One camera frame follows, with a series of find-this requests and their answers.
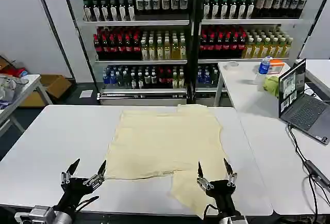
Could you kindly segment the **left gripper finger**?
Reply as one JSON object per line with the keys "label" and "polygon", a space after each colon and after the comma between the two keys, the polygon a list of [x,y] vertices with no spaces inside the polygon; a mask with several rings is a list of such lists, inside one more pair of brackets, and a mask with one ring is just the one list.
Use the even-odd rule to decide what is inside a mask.
{"label": "left gripper finger", "polygon": [[66,172],[61,173],[61,184],[69,184],[71,176],[74,174],[75,170],[77,169],[77,166],[80,162],[80,159],[78,158],[74,163],[72,163]]}
{"label": "left gripper finger", "polygon": [[84,185],[91,187],[99,187],[105,180],[104,177],[105,171],[106,171],[106,160],[104,160],[104,162],[101,164],[97,174],[84,181]]}

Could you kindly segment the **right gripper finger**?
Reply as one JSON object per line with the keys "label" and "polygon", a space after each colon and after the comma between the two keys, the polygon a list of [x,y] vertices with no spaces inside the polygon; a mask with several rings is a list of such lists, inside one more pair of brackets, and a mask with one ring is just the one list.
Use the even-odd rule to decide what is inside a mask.
{"label": "right gripper finger", "polygon": [[226,171],[228,174],[227,186],[236,186],[235,182],[237,179],[237,173],[233,172],[231,165],[228,163],[228,161],[225,158],[223,160],[224,160],[225,168],[226,168]]}
{"label": "right gripper finger", "polygon": [[204,178],[202,166],[201,166],[200,162],[198,162],[196,182],[202,190],[213,189],[213,185],[206,178]]}

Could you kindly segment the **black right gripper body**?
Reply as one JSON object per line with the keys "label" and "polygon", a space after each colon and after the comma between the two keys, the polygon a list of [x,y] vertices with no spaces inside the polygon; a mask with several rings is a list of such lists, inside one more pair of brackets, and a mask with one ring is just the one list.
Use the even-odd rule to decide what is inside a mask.
{"label": "black right gripper body", "polygon": [[211,181],[210,184],[213,188],[207,190],[206,195],[214,198],[218,210],[217,216],[225,218],[241,215],[232,200],[232,194],[235,192],[236,186],[234,186],[229,180]]}

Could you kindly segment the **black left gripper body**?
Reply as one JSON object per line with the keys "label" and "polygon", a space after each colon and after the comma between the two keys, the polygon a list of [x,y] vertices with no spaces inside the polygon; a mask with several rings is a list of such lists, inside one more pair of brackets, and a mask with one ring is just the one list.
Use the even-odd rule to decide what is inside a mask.
{"label": "black left gripper body", "polygon": [[70,178],[69,184],[63,185],[64,194],[58,204],[54,206],[54,210],[61,212],[79,212],[85,206],[97,200],[99,196],[81,201],[85,195],[92,194],[98,188],[84,185],[84,181],[86,180],[86,178]]}

